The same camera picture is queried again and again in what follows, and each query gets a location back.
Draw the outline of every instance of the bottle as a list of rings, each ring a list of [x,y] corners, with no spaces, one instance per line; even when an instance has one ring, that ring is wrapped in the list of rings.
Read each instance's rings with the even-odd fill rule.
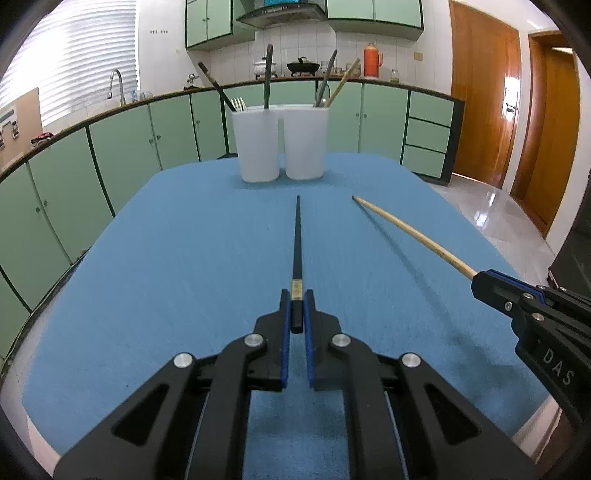
[[[390,75],[390,82],[400,83],[400,74],[397,69],[392,69],[392,74]]]
[[[379,68],[384,62],[383,55],[373,43],[365,47],[363,51],[363,75],[366,77],[379,77]]]

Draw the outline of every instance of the white plastic cup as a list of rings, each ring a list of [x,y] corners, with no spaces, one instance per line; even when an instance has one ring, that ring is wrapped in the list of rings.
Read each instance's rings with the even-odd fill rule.
[[[261,106],[232,112],[240,175],[248,183],[279,177],[278,112]]]
[[[285,107],[285,174],[293,180],[319,179],[324,174],[329,109],[312,105]]]

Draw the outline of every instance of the orange thermos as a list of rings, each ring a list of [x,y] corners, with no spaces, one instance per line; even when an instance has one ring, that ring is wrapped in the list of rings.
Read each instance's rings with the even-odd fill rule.
[[[370,43],[363,51],[363,75],[366,77],[379,77],[379,68],[384,62],[383,55],[373,43]]]

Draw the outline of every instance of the blue tablecloth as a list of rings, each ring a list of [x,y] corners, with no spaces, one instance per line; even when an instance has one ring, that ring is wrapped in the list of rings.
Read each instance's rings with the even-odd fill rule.
[[[495,248],[418,177],[387,158],[330,154],[320,180],[241,181],[236,159],[158,173],[87,254],[49,313],[24,405],[64,453],[177,352],[219,352],[289,288],[296,196],[304,288],[376,352],[414,351],[513,434],[546,390],[514,353],[509,320],[461,274],[385,220],[366,198],[477,270],[515,275]],[[340,393],[306,381],[292,336],[288,388],[254,393],[244,478],[342,479]]]

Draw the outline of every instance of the kitchen counter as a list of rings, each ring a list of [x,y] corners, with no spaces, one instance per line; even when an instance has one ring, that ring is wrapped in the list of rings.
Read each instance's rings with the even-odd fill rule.
[[[330,80],[334,81],[334,82],[339,82],[341,80],[341,78],[342,77],[333,76],[333,77],[330,77]],[[323,79],[322,76],[319,76],[319,75],[309,76],[309,77],[279,77],[276,79],[271,79],[271,83],[276,83],[276,82],[309,82],[312,80],[319,82],[319,81],[322,81],[322,79]],[[348,83],[349,82],[350,83],[368,83],[368,84],[372,84],[372,85],[389,86],[389,87],[394,87],[394,88],[410,90],[412,92],[425,93],[427,95],[436,96],[436,97],[440,97],[440,98],[444,98],[444,99],[448,99],[448,100],[457,100],[454,97],[451,97],[451,96],[446,95],[441,92],[435,92],[433,90],[428,90],[428,89],[424,89],[421,87],[415,87],[415,86],[411,86],[411,85],[404,85],[402,83],[391,83],[391,82],[387,82],[385,80],[379,80],[379,79],[373,79],[373,78],[364,78],[364,77],[353,78],[353,79],[349,79]],[[263,83],[265,83],[264,79],[248,80],[245,82],[236,82],[236,83],[222,85],[221,87],[224,89],[229,89],[229,88],[233,88],[233,87],[240,87],[240,86],[246,86],[246,85],[257,85],[257,84],[261,85]],[[100,120],[107,118],[109,116],[124,112],[126,110],[137,108],[142,105],[148,105],[153,102],[158,102],[159,100],[166,100],[169,98],[190,95],[191,93],[207,92],[207,91],[211,91],[211,90],[214,90],[214,88],[213,87],[196,87],[196,88],[190,89],[190,90],[181,90],[181,91],[177,91],[177,92],[165,93],[163,95],[157,95],[157,96],[154,96],[149,99],[141,100],[141,101],[138,101],[135,103],[129,103],[125,106],[119,106],[119,107],[113,108],[111,110],[108,110],[106,112],[102,112],[98,115],[88,117],[84,121],[62,130],[58,134],[54,135],[51,138],[51,140],[44,142],[43,144],[39,145],[37,148],[33,148],[33,149],[29,150],[28,152],[24,153],[23,155],[21,155],[19,157],[16,157],[15,159],[11,160],[8,164],[4,165],[2,167],[2,169],[0,169],[0,181],[3,181],[13,171],[15,171],[20,165],[22,165],[23,163],[25,163],[29,159],[33,158],[39,152],[45,150],[50,145],[54,144],[55,142],[61,140],[64,137],[67,137],[68,135],[76,132],[77,130],[86,127],[87,125],[90,125],[92,123],[100,121]]]

